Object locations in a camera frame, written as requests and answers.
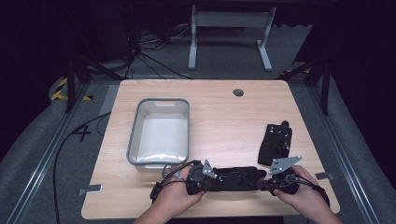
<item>plastic bin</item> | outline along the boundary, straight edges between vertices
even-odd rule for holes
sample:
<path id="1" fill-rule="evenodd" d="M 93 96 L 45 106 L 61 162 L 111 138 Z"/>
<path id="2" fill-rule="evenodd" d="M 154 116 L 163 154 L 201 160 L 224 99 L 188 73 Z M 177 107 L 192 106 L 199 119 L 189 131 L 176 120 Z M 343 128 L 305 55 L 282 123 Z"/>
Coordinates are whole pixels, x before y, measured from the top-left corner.
<path id="1" fill-rule="evenodd" d="M 158 172 L 189 157 L 190 105 L 184 99 L 139 102 L 127 158 L 138 171 Z"/>

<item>hand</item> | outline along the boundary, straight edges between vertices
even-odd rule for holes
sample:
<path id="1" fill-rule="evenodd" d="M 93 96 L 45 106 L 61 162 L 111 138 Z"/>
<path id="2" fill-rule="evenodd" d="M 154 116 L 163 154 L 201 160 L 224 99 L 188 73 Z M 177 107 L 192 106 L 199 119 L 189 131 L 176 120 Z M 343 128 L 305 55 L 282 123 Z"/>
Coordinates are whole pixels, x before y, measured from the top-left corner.
<path id="1" fill-rule="evenodd" d="M 314 185 L 318 185 L 318 181 L 302 166 L 294 165 L 292 169 L 295 174 L 306 178 Z M 301 184 L 293 195 L 278 189 L 274 191 L 274 194 L 284 203 L 290 204 L 301 215 L 317 223 L 342 223 L 326 204 L 322 196 L 307 185 Z"/>
<path id="2" fill-rule="evenodd" d="M 183 179 L 186 180 L 190 173 L 191 166 L 180 171 Z M 183 181 L 172 177 L 166 183 L 172 181 Z M 189 195 L 186 190 L 185 182 L 170 183 L 161 190 L 154 204 L 136 220 L 139 223 L 166 223 L 172 217 L 176 217 L 187 211 L 190 207 L 200 202 L 204 192 Z"/>

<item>black plastic part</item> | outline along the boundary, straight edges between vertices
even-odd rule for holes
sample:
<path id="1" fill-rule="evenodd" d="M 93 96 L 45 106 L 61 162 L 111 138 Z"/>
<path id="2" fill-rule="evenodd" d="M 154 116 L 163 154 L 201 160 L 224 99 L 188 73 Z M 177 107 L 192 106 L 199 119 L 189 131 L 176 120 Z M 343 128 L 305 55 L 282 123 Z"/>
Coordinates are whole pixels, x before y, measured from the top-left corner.
<path id="1" fill-rule="evenodd" d="M 290 153 L 292 129 L 287 121 L 280 125 L 268 124 L 260 146 L 258 163 L 271 165 L 273 159 L 287 158 Z"/>
<path id="2" fill-rule="evenodd" d="M 289 168 L 282 173 L 273 175 L 273 177 L 268 180 L 260 180 L 256 186 L 261 191 L 270 191 L 273 196 L 275 196 L 275 189 L 282 190 L 288 194 L 295 194 L 299 185 L 295 182 L 290 182 L 295 179 L 297 179 L 297 177 L 295 176 L 294 171 Z"/>
<path id="3" fill-rule="evenodd" d="M 264 178 L 267 173 L 254 166 L 213 168 L 216 178 L 201 175 L 202 164 L 194 165 L 186 181 L 187 192 L 190 195 L 201 191 L 249 191 L 257 190 L 256 183 Z"/>
<path id="4" fill-rule="evenodd" d="M 154 188 L 152 188 L 152 191 L 149 195 L 153 203 L 155 202 L 155 200 L 157 200 L 158 195 L 160 194 L 162 189 L 163 189 L 163 185 L 161 183 L 159 182 L 155 183 Z"/>

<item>person's left hand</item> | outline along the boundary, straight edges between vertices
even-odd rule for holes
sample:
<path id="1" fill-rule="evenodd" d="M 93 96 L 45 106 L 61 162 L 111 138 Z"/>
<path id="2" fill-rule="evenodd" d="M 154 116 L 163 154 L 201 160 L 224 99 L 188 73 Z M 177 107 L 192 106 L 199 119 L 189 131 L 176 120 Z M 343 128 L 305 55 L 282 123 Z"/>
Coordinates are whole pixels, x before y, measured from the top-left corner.
<path id="1" fill-rule="evenodd" d="M 184 180 L 187 179 L 190 169 L 191 166 L 187 166 L 180 171 Z M 173 176 L 166 183 L 173 181 L 183 180 Z M 136 223 L 166 223 L 172 217 L 181 215 L 190 207 L 200 202 L 204 194 L 205 193 L 201 191 L 195 195 L 189 195 L 184 181 L 170 183 L 161 190 L 154 204 L 136 221 Z"/>

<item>wooden table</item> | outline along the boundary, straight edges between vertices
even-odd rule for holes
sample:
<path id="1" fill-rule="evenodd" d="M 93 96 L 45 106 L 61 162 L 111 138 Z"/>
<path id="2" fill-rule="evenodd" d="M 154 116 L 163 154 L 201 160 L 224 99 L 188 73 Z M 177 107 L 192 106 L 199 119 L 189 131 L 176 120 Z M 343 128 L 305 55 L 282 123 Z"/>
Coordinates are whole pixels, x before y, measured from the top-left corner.
<path id="1" fill-rule="evenodd" d="M 233 90 L 244 95 L 237 97 Z M 312 175 L 324 172 L 318 153 L 304 125 L 297 104 L 281 80 L 127 80 L 119 92 L 107 125 L 91 185 L 103 191 L 88 193 L 81 214 L 87 219 L 135 218 L 151 205 L 149 194 L 160 173 L 139 173 L 127 161 L 126 152 L 137 104 L 145 98 L 183 98 L 190 103 L 191 160 L 209 159 L 213 167 L 257 166 L 259 148 L 267 124 L 283 120 L 293 129 L 290 157 Z M 339 212 L 328 179 L 331 209 Z M 285 216 L 297 212 L 267 191 L 208 192 L 181 217 Z"/>

